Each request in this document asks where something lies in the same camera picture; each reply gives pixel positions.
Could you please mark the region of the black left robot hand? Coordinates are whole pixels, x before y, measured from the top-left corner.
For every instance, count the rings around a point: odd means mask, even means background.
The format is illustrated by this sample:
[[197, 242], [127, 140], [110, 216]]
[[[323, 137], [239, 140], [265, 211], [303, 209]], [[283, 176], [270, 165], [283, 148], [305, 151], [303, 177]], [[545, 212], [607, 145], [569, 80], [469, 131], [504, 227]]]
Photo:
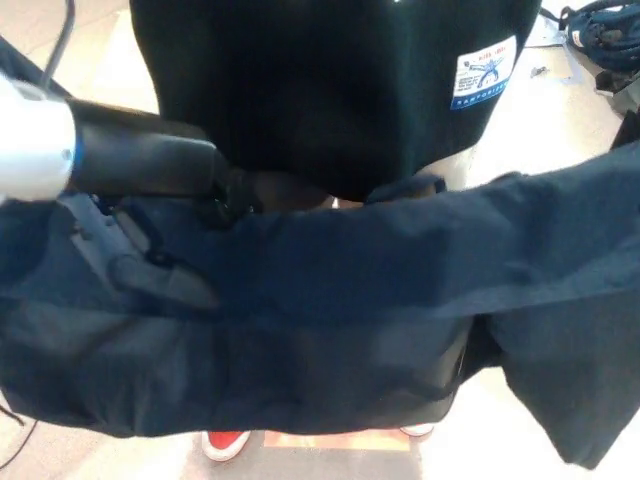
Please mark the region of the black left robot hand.
[[161, 237], [128, 197], [185, 200], [205, 226], [231, 228], [263, 210], [242, 170], [206, 133], [158, 115], [79, 99], [67, 102], [76, 129], [70, 195], [71, 240], [120, 301], [159, 297], [198, 310], [219, 300], [199, 272], [161, 249]]

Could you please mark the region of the person's right hand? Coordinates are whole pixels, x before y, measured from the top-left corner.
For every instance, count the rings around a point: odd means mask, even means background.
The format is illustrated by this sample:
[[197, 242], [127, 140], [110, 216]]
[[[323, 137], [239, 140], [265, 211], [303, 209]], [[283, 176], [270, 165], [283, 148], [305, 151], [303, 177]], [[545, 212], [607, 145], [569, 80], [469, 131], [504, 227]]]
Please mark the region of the person's right hand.
[[331, 209], [334, 197], [297, 176], [282, 172], [249, 172], [247, 181], [263, 213]]

